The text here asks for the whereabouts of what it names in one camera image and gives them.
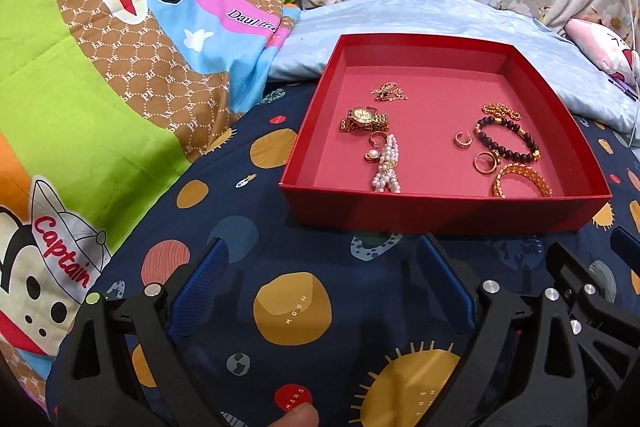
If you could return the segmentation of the left hand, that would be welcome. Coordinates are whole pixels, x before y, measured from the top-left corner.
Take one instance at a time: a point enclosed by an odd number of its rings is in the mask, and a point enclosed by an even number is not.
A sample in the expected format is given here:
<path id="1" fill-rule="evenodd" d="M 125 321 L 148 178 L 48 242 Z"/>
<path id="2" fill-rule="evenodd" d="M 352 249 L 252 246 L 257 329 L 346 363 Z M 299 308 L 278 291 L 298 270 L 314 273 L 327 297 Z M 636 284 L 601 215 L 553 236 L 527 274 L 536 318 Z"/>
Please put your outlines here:
<path id="1" fill-rule="evenodd" d="M 303 403 L 294 410 L 285 413 L 269 427 L 318 427 L 319 414 L 310 403 Z"/>

